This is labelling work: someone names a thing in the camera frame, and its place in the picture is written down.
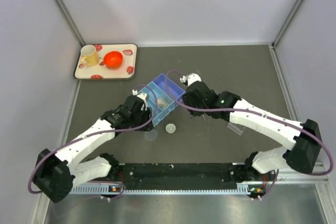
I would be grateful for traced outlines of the clear test tube rack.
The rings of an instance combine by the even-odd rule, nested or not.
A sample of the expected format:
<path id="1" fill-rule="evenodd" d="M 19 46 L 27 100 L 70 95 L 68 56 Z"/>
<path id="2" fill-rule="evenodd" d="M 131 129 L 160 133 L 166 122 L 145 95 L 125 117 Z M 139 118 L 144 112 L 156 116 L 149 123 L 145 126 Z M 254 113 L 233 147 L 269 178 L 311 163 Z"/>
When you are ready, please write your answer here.
<path id="1" fill-rule="evenodd" d="M 246 127 L 240 124 L 235 124 L 235 123 L 231 123 L 229 122 L 227 127 L 229 129 L 231 129 L 232 131 L 234 131 L 236 134 L 238 135 L 242 135 L 243 132 L 245 131 Z"/>

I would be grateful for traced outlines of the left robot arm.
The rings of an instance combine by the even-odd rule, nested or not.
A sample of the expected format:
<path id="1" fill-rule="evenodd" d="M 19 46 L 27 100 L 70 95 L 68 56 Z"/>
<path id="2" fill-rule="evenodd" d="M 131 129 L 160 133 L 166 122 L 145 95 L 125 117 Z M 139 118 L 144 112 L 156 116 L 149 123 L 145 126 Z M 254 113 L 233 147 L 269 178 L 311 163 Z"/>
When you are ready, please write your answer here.
<path id="1" fill-rule="evenodd" d="M 83 159 L 120 133 L 153 129 L 149 95 L 133 94 L 115 110 L 109 110 L 76 139 L 38 154 L 29 184 L 39 188 L 53 203 L 62 201 L 74 188 L 96 178 L 114 180 L 119 174 L 116 160 L 107 154 L 84 162 Z"/>

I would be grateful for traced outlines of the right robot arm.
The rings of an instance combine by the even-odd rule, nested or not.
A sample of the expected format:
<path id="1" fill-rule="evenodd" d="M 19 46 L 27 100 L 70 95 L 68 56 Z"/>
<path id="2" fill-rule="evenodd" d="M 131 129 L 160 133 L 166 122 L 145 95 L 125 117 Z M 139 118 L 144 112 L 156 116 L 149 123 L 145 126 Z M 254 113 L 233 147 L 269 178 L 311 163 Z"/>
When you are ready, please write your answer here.
<path id="1" fill-rule="evenodd" d="M 265 135 L 281 146 L 266 152 L 253 152 L 245 160 L 245 174 L 252 180 L 276 169 L 291 168 L 311 174 L 321 146 L 312 138 L 320 137 L 318 124 L 310 119 L 301 123 L 287 120 L 248 103 L 228 91 L 216 94 L 200 80 L 187 81 L 182 96 L 191 116 L 206 114 L 214 119 L 238 124 Z"/>

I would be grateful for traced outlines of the blue plastic organizer box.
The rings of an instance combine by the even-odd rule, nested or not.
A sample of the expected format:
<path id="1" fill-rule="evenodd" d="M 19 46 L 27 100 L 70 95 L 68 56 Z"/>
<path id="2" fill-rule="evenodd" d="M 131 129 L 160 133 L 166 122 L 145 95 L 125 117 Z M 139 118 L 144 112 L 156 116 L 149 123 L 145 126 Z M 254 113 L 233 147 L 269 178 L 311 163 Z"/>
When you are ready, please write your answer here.
<path id="1" fill-rule="evenodd" d="M 171 98 L 166 90 L 165 74 L 160 74 L 154 80 L 149 82 L 147 86 L 153 90 L 157 100 L 158 98 L 165 98 L 171 102 L 171 104 L 165 110 L 161 110 L 157 105 L 158 108 L 153 118 L 153 125 L 154 127 L 156 127 L 169 113 L 171 113 L 177 106 L 179 106 L 179 104 Z M 170 90 L 172 97 L 179 102 L 182 102 L 182 95 L 185 93 L 185 91 L 169 78 L 167 79 L 167 86 Z"/>

